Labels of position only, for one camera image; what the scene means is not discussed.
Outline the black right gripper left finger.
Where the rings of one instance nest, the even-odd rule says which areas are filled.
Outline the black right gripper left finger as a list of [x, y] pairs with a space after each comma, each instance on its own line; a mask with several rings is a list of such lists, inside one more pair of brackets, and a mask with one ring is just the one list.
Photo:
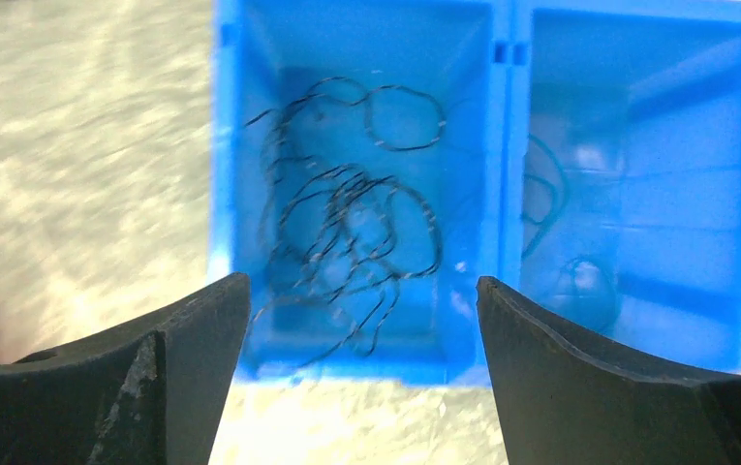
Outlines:
[[205, 464], [251, 311], [234, 273], [0, 364], [0, 464]]

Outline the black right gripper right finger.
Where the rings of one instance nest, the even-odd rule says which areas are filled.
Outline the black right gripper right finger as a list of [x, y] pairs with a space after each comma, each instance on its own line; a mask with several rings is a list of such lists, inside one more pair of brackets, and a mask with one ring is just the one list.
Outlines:
[[617, 343], [493, 277], [477, 291], [510, 463], [741, 464], [741, 375]]

